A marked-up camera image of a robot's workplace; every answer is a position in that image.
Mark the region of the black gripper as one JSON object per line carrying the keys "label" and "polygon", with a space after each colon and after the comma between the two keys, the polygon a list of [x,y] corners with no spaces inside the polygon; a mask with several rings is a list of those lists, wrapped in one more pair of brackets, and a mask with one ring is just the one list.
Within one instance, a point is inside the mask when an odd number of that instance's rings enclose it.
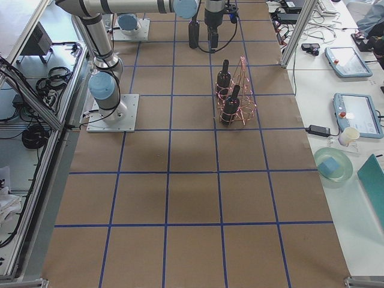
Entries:
{"label": "black gripper", "polygon": [[218,47],[217,28],[222,24],[223,12],[224,10],[210,11],[205,8],[205,24],[208,27],[208,42],[210,53],[215,53]]}

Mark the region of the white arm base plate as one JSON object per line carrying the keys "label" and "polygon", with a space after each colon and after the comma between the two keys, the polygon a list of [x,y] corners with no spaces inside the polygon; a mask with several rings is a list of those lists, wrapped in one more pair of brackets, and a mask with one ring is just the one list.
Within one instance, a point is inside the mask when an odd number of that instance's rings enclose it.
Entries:
{"label": "white arm base plate", "polygon": [[87,132],[90,133],[112,133],[135,131],[136,116],[139,106],[139,94],[122,94],[121,102],[118,108],[108,117],[110,112],[101,110],[95,100],[93,100],[92,109],[97,111],[91,113],[89,117],[90,124],[87,125]]}
{"label": "white arm base plate", "polygon": [[149,26],[149,19],[138,19],[137,27],[135,29],[123,30],[117,20],[113,27],[111,39],[117,42],[147,42],[149,36]]}

